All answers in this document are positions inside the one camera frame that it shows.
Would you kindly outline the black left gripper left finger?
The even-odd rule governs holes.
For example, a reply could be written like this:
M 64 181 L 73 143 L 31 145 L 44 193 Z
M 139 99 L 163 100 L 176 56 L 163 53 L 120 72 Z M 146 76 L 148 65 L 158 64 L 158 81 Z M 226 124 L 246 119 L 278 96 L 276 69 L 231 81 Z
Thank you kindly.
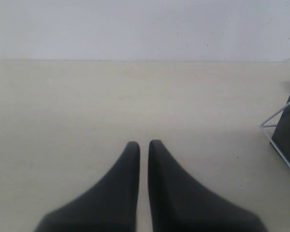
M 46 214 L 37 232 L 134 232 L 140 147 L 128 142 L 112 168 L 84 194 Z

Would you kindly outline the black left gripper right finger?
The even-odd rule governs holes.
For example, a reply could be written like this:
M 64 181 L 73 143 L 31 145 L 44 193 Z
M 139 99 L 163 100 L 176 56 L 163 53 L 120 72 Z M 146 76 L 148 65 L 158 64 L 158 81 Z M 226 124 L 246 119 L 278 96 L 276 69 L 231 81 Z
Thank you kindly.
M 161 140 L 148 151 L 148 193 L 155 232 L 265 232 L 255 213 L 194 179 Z

